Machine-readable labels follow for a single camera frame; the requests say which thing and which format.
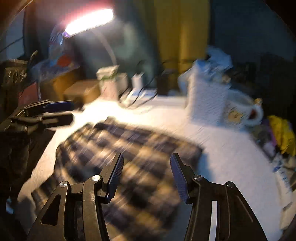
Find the blue plaid pants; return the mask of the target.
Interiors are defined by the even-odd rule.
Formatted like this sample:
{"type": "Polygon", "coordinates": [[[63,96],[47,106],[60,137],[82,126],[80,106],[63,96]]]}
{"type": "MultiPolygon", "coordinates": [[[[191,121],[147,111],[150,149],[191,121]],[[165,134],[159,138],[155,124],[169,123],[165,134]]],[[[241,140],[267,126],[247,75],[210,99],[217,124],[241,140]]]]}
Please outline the blue plaid pants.
{"type": "Polygon", "coordinates": [[[110,239],[162,240],[181,202],[170,156],[177,153],[185,165],[196,168],[202,149],[113,118],[82,126],[57,147],[53,174],[32,192],[36,212],[61,181],[84,182],[99,174],[117,153],[124,157],[121,179],[115,197],[103,207],[110,239]]]}

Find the cardboard box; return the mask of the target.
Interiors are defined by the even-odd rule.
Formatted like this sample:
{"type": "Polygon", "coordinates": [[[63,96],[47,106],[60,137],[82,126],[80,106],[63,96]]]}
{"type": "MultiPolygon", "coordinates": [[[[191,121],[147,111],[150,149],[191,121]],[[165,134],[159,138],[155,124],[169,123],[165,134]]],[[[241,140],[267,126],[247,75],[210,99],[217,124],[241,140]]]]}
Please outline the cardboard box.
{"type": "Polygon", "coordinates": [[[84,78],[85,75],[83,70],[81,68],[77,68],[54,79],[40,82],[39,87],[41,99],[63,101],[65,100],[65,90],[76,83],[78,80],[83,80],[84,78]]]}

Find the brown lidded food container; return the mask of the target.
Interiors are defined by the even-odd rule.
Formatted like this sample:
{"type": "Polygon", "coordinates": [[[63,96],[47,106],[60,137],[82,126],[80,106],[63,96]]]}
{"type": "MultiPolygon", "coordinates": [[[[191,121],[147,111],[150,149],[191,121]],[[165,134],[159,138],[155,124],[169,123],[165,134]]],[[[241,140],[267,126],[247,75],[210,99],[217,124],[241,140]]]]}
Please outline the brown lidded food container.
{"type": "Polygon", "coordinates": [[[67,88],[63,97],[66,100],[88,104],[100,96],[99,81],[96,79],[79,80],[67,88]]]}

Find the red screen tablet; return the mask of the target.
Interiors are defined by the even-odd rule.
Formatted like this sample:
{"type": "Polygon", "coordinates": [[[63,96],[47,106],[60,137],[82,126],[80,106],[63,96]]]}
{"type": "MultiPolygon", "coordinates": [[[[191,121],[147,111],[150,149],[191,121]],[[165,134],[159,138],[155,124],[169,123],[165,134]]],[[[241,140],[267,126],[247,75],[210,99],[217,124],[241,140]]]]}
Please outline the red screen tablet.
{"type": "Polygon", "coordinates": [[[18,106],[26,106],[32,102],[41,100],[40,88],[38,82],[35,81],[18,93],[18,106]]]}

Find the orange chips bag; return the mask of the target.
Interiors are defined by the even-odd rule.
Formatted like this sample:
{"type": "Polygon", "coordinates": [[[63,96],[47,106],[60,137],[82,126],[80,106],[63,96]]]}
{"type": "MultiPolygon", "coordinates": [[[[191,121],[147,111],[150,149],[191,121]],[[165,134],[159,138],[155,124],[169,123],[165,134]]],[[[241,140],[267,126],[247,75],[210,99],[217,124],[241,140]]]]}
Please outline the orange chips bag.
{"type": "Polygon", "coordinates": [[[34,65],[30,71],[34,80],[51,80],[80,67],[74,45],[65,29],[63,22],[53,28],[49,39],[48,58],[34,65]]]}

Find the green white small box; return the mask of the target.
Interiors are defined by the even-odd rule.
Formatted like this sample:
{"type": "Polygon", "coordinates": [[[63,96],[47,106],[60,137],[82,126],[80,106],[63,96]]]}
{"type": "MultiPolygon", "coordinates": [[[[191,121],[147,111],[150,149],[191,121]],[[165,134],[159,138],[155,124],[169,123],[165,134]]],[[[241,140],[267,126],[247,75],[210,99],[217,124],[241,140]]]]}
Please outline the green white small box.
{"type": "Polygon", "coordinates": [[[118,65],[102,67],[96,72],[99,81],[100,97],[106,100],[118,100],[118,89],[116,77],[118,74],[118,65]]]}

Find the white textured tablecloth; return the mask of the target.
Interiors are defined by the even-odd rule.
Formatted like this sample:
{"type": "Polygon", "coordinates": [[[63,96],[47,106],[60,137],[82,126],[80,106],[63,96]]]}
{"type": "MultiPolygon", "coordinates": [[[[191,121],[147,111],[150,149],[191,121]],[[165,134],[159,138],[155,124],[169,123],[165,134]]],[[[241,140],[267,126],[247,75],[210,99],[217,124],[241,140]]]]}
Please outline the white textured tablecloth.
{"type": "Polygon", "coordinates": [[[58,145],[86,123],[98,123],[108,117],[134,127],[167,133],[198,144],[203,153],[197,173],[219,184],[232,181],[242,192],[257,216],[268,240],[279,240],[281,205],[275,175],[269,160],[247,132],[223,126],[210,126],[189,121],[182,98],[164,102],[159,98],[136,109],[121,108],[114,101],[96,99],[84,111],[74,112],[72,125],[57,128],[55,135],[29,180],[18,195],[15,214],[28,232],[36,219],[31,193],[54,171],[58,145]]]}

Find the white charger plug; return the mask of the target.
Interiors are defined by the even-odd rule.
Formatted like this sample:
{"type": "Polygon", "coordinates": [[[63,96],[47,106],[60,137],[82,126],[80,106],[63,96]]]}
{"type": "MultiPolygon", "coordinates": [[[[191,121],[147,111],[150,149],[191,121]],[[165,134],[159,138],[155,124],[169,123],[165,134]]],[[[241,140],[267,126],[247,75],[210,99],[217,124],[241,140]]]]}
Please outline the white charger plug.
{"type": "Polygon", "coordinates": [[[132,77],[132,87],[137,91],[140,91],[144,87],[144,72],[136,73],[132,77]]]}

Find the white desk lamp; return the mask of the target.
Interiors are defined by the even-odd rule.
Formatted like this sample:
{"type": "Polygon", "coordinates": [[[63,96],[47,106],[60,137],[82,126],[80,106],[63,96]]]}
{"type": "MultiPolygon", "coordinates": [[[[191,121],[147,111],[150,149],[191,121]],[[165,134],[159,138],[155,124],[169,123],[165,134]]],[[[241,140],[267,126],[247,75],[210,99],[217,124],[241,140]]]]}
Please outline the white desk lamp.
{"type": "MultiPolygon", "coordinates": [[[[95,11],[85,13],[67,24],[62,36],[64,38],[70,38],[82,32],[106,25],[107,23],[113,21],[113,19],[113,9],[97,9],[95,11]]],[[[105,47],[109,57],[111,58],[112,64],[117,65],[116,56],[106,37],[104,37],[102,33],[97,33],[96,36],[105,47]]]]}

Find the teal curtain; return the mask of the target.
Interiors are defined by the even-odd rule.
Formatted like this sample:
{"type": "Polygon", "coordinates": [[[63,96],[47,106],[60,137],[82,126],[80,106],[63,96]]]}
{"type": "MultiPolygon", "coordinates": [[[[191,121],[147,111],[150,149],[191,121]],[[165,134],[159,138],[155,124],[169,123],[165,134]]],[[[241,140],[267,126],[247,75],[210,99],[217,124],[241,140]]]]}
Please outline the teal curtain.
{"type": "Polygon", "coordinates": [[[135,4],[112,1],[111,8],[114,13],[112,21],[70,38],[87,78],[96,78],[99,68],[117,63],[119,71],[129,77],[141,69],[150,81],[159,61],[135,4]]]}

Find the yellow snack bag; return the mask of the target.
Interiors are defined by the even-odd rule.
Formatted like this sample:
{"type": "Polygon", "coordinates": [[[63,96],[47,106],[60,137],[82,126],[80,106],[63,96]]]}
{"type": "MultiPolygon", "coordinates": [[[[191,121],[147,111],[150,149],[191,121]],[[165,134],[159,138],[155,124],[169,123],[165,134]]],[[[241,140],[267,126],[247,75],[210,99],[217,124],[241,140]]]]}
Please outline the yellow snack bag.
{"type": "Polygon", "coordinates": [[[275,115],[270,115],[267,118],[281,153],[295,156],[295,134],[290,122],[275,115]]]}

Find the black power adapter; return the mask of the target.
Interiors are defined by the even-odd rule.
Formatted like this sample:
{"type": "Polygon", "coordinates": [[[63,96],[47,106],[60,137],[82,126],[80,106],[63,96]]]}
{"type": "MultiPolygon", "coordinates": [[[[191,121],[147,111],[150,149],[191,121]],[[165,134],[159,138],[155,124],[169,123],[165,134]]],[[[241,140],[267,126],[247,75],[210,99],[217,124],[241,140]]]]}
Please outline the black power adapter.
{"type": "Polygon", "coordinates": [[[174,73],[173,69],[165,69],[157,78],[157,93],[158,95],[167,96],[169,92],[169,77],[174,73]]]}

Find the white bear mug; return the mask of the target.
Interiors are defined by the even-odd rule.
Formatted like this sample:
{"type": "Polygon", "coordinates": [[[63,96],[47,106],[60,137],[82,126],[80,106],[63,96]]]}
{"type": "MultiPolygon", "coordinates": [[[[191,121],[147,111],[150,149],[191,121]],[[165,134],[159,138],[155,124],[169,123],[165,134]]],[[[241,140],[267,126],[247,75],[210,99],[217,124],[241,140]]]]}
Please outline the white bear mug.
{"type": "Polygon", "coordinates": [[[223,113],[224,124],[240,129],[245,126],[259,125],[263,119],[263,109],[253,99],[241,91],[228,91],[223,113]]]}

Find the yellow curtain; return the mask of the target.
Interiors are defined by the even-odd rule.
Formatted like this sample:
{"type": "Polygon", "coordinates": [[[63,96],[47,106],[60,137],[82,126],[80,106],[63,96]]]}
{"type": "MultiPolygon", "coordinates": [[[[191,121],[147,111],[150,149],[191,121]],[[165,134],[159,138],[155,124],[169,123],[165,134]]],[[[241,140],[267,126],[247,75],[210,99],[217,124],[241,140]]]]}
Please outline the yellow curtain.
{"type": "Polygon", "coordinates": [[[210,1],[134,1],[165,67],[183,73],[206,56],[210,1]]]}

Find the white perforated basket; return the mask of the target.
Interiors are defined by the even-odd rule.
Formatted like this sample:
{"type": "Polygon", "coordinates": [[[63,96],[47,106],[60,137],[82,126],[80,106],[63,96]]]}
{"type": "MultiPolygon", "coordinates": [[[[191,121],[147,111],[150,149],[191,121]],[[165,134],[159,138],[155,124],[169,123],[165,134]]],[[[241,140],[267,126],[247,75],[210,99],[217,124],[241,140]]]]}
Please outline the white perforated basket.
{"type": "Polygon", "coordinates": [[[207,59],[197,59],[178,77],[181,93],[187,97],[191,121],[216,126],[221,122],[230,88],[225,72],[233,67],[231,56],[214,46],[207,47],[207,59]]]}

